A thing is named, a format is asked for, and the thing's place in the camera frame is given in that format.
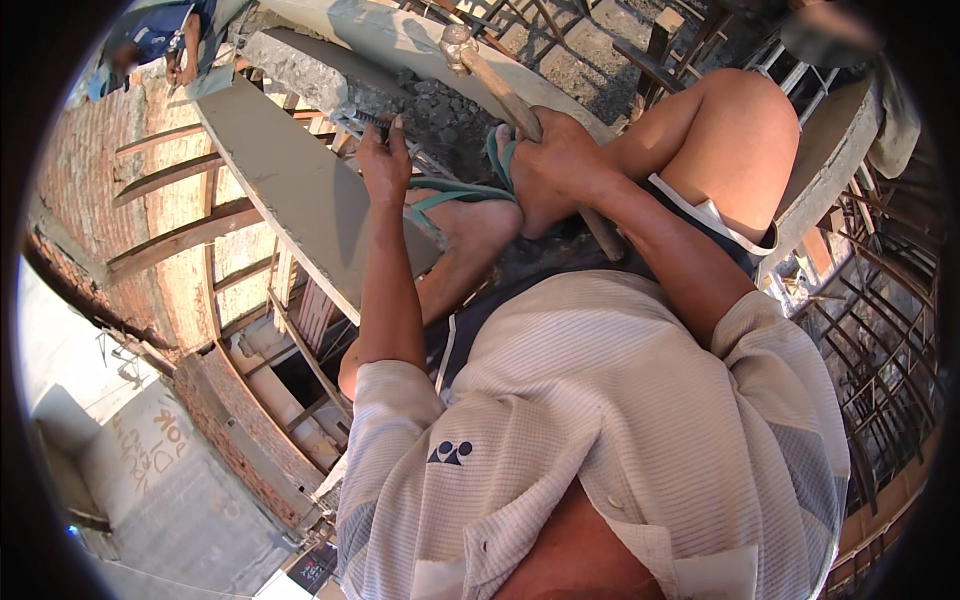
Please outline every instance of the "forearm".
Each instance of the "forearm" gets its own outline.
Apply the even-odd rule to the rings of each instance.
[[[403,239],[402,204],[372,207],[371,225],[360,307],[359,363],[400,360],[426,372],[420,301]]]
[[[200,50],[200,16],[191,14],[186,19],[186,26],[183,29],[183,49],[186,50],[186,63],[196,67],[200,57],[197,53]]]
[[[709,349],[720,319],[756,289],[750,278],[713,240],[626,177],[613,177],[592,204],[620,225],[678,318]]]

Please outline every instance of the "dark shorts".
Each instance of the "dark shorts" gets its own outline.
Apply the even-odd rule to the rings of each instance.
[[[695,213],[691,213],[690,210],[684,210],[684,208],[679,206],[676,201],[671,200],[670,197],[651,180],[644,181],[640,187],[649,192],[675,215],[687,221],[713,240],[717,246],[722,248],[724,252],[733,259],[747,276],[751,279],[756,277],[756,269],[763,259],[763,255],[748,251],[731,237],[724,235],[716,230],[716,228],[706,225],[705,221],[708,222],[707,219],[698,218]],[[763,248],[773,248],[776,244],[776,236],[776,229],[771,226],[761,246]],[[481,292],[471,300],[466,307],[450,315],[447,319],[439,320],[428,326],[423,331],[426,347],[427,372],[434,383],[437,382],[438,378],[442,379],[441,385],[438,386],[438,393],[441,399],[443,399],[444,402],[448,401],[449,394],[445,394],[444,392],[449,390],[453,378],[457,376],[460,369],[467,363],[470,348],[473,346],[473,340],[476,339],[480,328],[497,307],[554,275],[594,270],[622,271],[646,277],[651,281],[657,281],[657,278],[650,270],[650,267],[647,266],[643,257],[640,256],[633,247],[628,249],[627,254],[622,259],[613,263],[603,254],[596,240],[590,237],[584,246],[576,251],[563,266],[544,269],[514,283],[490,290],[487,293]]]

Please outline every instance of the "blue cap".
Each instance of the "blue cap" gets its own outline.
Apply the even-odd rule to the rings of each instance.
[[[105,63],[93,72],[90,77],[90,86],[86,90],[86,95],[90,97],[90,100],[96,102],[113,91],[108,88],[110,75],[111,73]]]

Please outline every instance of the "leg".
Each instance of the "leg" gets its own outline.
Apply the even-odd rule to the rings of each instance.
[[[437,194],[434,190],[410,190],[406,202],[414,204]],[[427,326],[452,313],[491,270],[503,248],[520,231],[523,214],[505,200],[480,203],[449,201],[424,213],[446,238],[449,248],[417,284],[420,313]],[[356,342],[340,363],[341,392],[353,398],[360,369]]]
[[[712,199],[724,223],[756,243],[780,203],[799,139],[796,112],[776,84],[721,69],[645,112],[603,153],[631,180],[658,173],[691,204]],[[574,212],[556,198],[521,206],[528,237]]]

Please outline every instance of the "wooden hammer handle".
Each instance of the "wooden hammer handle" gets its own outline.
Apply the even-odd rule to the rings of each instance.
[[[542,143],[543,127],[540,126],[537,115],[530,110],[527,103],[516,95],[516,92],[507,85],[507,82],[503,81],[503,78],[497,75],[496,71],[477,54],[477,51],[473,48],[464,48],[460,54],[460,60],[480,80],[480,83],[500,103],[500,106],[507,111],[507,114],[516,123],[516,127],[523,132],[524,137],[535,143]],[[611,262],[623,258],[623,238],[617,234],[613,223],[596,210],[582,204],[577,203],[577,210],[607,258]]]

